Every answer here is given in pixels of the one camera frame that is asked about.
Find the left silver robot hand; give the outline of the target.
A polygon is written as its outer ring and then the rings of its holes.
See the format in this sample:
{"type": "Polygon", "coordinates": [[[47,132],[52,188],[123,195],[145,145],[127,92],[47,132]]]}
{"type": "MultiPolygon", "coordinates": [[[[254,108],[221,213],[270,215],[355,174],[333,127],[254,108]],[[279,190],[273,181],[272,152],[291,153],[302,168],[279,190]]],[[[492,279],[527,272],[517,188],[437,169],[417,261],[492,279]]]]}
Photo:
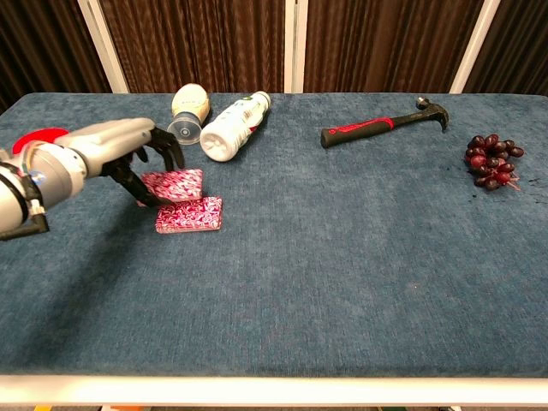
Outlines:
{"type": "Polygon", "coordinates": [[[174,171],[185,165],[176,137],[158,128],[150,118],[125,118],[96,123],[55,139],[55,143],[76,152],[86,166],[86,176],[109,176],[122,185],[141,204],[149,207],[172,202],[149,191],[131,170],[136,155],[147,162],[147,146],[160,154],[165,169],[174,171]]]}

